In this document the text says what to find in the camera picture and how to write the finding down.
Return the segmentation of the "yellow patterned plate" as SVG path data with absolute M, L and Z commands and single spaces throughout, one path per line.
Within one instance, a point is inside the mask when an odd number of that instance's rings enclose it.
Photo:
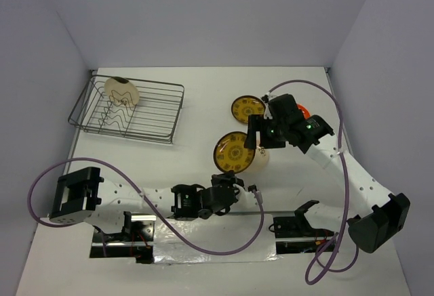
M 255 96 L 244 95 L 231 104 L 231 114 L 238 122 L 247 125 L 251 114 L 263 115 L 266 110 L 264 102 Z

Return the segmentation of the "orange plate front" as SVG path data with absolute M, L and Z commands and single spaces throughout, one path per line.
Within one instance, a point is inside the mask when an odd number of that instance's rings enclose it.
M 308 119 L 311 116 L 310 112 L 303 105 L 297 104 L 297 107 L 301 110 L 305 119 Z

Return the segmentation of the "pink floral plate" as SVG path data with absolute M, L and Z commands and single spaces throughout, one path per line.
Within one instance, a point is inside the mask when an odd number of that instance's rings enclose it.
M 262 171 L 269 163 L 269 151 L 263 147 L 257 146 L 254 157 L 250 165 L 244 170 L 246 173 L 258 173 Z

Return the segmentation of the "yellow plate brown rim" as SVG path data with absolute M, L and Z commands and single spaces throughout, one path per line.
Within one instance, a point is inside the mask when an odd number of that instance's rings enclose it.
M 223 173 L 241 173 L 252 164 L 256 151 L 244 146 L 246 138 L 246 133 L 232 131 L 218 140 L 212 153 L 217 169 Z

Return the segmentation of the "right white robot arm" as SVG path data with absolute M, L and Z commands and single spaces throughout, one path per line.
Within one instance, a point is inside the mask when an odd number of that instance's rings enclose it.
M 338 143 L 333 129 L 318 115 L 306 118 L 290 94 L 266 100 L 269 115 L 251 114 L 245 148 L 297 147 L 349 189 L 349 236 L 364 252 L 373 253 L 401 231 L 410 200 L 378 183 Z

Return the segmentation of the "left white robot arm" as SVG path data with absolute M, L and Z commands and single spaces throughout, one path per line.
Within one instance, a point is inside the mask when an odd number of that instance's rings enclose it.
M 213 175 L 209 188 L 178 184 L 134 189 L 103 178 L 97 167 L 86 167 L 58 178 L 49 220 L 60 225 L 85 222 L 123 241 L 132 235 L 133 214 L 160 213 L 165 219 L 193 221 L 244 209 L 249 201 L 243 181 L 233 173 Z

